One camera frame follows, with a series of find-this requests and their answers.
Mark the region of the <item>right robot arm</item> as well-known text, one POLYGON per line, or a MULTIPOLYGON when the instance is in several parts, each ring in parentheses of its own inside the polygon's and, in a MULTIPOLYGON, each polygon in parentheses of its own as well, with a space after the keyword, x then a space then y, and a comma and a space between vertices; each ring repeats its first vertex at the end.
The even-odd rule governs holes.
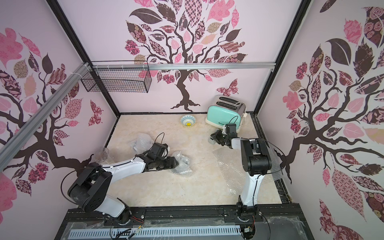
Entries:
POLYGON ((261 183, 272 168, 272 159, 266 141, 260 138, 238 137, 236 124, 224 125, 222 130, 211 134, 209 141, 241 151, 242 166, 247 175, 243 191, 237 202, 237 215, 240 217, 255 213, 261 183))

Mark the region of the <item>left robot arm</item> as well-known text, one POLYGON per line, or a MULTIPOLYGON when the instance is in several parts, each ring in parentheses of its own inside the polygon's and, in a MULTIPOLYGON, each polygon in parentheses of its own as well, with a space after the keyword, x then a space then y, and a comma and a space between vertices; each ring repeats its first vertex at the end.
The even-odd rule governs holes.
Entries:
POLYGON ((179 165, 174 157, 148 157, 143 154, 113 165, 92 163, 81 170, 68 190, 68 196, 84 212, 100 212, 125 225, 132 212, 124 201, 108 195, 111 184, 124 178, 150 171, 174 169, 179 165))

